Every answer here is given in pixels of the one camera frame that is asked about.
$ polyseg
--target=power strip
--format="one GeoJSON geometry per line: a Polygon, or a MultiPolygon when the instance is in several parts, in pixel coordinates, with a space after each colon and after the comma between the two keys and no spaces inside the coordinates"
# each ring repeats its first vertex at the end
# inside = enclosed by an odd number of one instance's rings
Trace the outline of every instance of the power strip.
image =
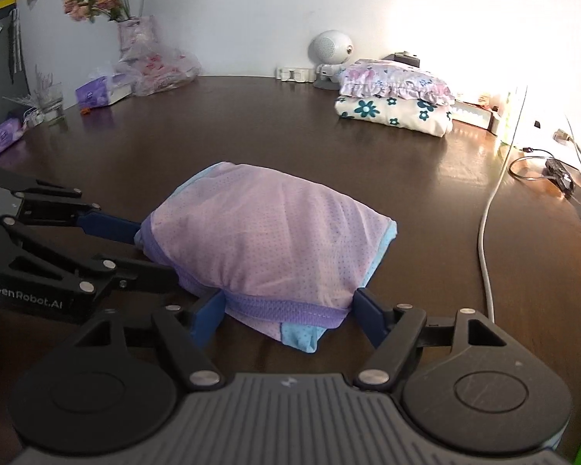
{"type": "Polygon", "coordinates": [[[282,82],[314,82],[316,73],[313,68],[277,68],[276,79],[282,82]]]}

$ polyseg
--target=tissue box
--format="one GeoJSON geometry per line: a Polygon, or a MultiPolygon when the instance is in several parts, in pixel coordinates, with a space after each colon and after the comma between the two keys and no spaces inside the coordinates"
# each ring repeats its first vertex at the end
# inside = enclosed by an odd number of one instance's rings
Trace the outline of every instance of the tissue box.
{"type": "Polygon", "coordinates": [[[23,136],[23,129],[18,119],[9,119],[0,124],[0,153],[9,148],[23,136]]]}
{"type": "Polygon", "coordinates": [[[79,107],[108,107],[131,94],[131,84],[127,75],[119,74],[113,77],[99,77],[76,89],[79,107]]]}

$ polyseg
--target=polka dot fabric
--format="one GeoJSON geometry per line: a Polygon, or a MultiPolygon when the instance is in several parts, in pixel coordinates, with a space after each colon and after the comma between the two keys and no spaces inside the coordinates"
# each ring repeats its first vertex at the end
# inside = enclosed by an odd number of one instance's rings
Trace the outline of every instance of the polka dot fabric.
{"type": "Polygon", "coordinates": [[[280,340],[284,322],[339,326],[396,224],[323,185],[222,162],[179,187],[142,231],[147,255],[177,268],[186,288],[223,289],[232,316],[280,340]]]}

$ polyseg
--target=vase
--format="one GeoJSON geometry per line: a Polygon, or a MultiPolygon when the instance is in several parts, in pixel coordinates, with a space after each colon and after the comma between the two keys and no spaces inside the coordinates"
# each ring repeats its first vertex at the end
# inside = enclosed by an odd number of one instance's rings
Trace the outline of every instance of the vase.
{"type": "Polygon", "coordinates": [[[138,54],[131,54],[137,44],[157,42],[155,19],[153,16],[132,17],[118,23],[118,42],[121,48],[121,61],[135,59],[138,54]]]}
{"type": "Polygon", "coordinates": [[[39,93],[40,109],[48,124],[64,117],[62,111],[62,83],[54,83],[39,93]]]}

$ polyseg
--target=dark brown table surface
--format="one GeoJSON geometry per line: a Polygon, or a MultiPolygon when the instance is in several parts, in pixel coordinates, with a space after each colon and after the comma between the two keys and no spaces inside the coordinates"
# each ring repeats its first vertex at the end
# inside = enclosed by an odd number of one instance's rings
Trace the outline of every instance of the dark brown table surface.
{"type": "MultiPolygon", "coordinates": [[[[502,156],[486,131],[456,124],[445,138],[339,119],[336,94],[251,77],[203,77],[180,89],[130,98],[41,126],[0,156],[0,166],[84,190],[115,215],[143,220],[176,186],[219,161],[271,167],[354,197],[398,223],[369,288],[383,302],[431,315],[486,311],[476,254],[480,215],[502,156]]],[[[132,256],[132,246],[43,228],[75,253],[132,256]]],[[[558,190],[506,177],[486,230],[496,319],[572,391],[574,412],[561,452],[581,442],[581,221],[558,190]]],[[[127,316],[185,297],[115,293],[105,307],[127,316]]],[[[0,463],[19,448],[6,400],[14,381],[74,326],[0,311],[0,463]]],[[[354,375],[371,346],[352,319],[308,355],[226,318],[208,347],[225,373],[354,375]]],[[[430,353],[429,358],[443,352],[430,353]]]]}

